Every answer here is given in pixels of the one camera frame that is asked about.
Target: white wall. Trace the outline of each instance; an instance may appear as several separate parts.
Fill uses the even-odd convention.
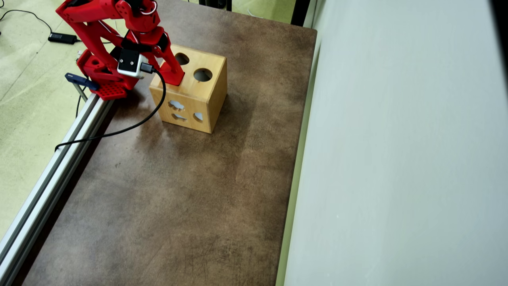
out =
[[[487,1],[327,0],[286,285],[507,285]]]

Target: wooden box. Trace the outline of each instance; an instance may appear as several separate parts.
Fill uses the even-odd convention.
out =
[[[164,122],[212,133],[228,92],[226,58],[178,45],[171,45],[171,50],[185,75],[179,86],[166,84],[166,99],[159,115]],[[158,104],[162,83],[157,75],[150,92]]]

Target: power adapter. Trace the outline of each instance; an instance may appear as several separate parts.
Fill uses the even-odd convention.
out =
[[[48,41],[74,45],[74,43],[78,42],[78,37],[76,35],[51,33],[49,34]]]

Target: tabletop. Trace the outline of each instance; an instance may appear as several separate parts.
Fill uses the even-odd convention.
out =
[[[215,130],[155,116],[102,139],[25,285],[275,284],[316,31],[182,1],[158,11],[172,43],[228,59]],[[106,132],[155,107],[151,79]]]

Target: black cable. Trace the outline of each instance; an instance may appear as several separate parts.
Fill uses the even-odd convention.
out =
[[[90,140],[95,140],[95,139],[100,139],[100,138],[114,136],[114,135],[118,135],[120,133],[124,133],[126,131],[132,130],[132,129],[140,126],[141,124],[147,122],[150,118],[152,118],[152,116],[162,106],[162,104],[164,103],[164,99],[166,98],[166,82],[164,81],[164,78],[162,77],[161,73],[159,73],[159,71],[156,70],[154,67],[152,67],[152,72],[156,73],[161,78],[161,82],[162,82],[162,98],[161,98],[161,101],[159,102],[159,104],[157,105],[157,107],[155,107],[155,109],[152,111],[152,113],[150,113],[145,119],[143,119],[142,121],[140,121],[137,124],[132,125],[131,127],[127,127],[125,129],[122,129],[122,130],[119,130],[119,131],[116,131],[116,132],[112,132],[112,133],[108,133],[108,134],[103,134],[103,135],[99,135],[99,136],[95,136],[95,137],[84,138],[84,139],[75,140],[75,141],[69,141],[69,142],[65,142],[65,143],[60,143],[60,144],[58,144],[55,147],[55,152],[61,146],[70,145],[70,144],[74,144],[74,143],[85,142],[85,141],[90,141]]]
[[[81,95],[79,96],[79,99],[78,99],[78,106],[76,106],[76,118],[78,118],[78,111],[79,111],[79,103],[81,102]]]
[[[37,17],[37,15],[36,15],[34,12],[30,12],[30,11],[25,11],[25,10],[16,10],[16,9],[14,9],[14,10],[9,10],[9,11],[5,12],[5,13],[2,15],[2,17],[0,18],[0,21],[1,21],[4,17],[5,17],[5,15],[7,15],[7,13],[9,13],[9,12],[13,12],[13,11],[25,12],[25,13],[30,13],[30,14],[32,14],[33,16],[35,16],[35,18],[37,18],[38,20],[40,20],[41,22],[43,22],[44,24],[46,24],[46,26],[48,26],[49,31],[50,31],[51,33],[53,32],[53,29],[52,29],[52,28],[48,25],[48,23],[46,23],[43,19],[41,19],[41,18]]]
[[[102,42],[103,44],[111,44],[111,42]]]

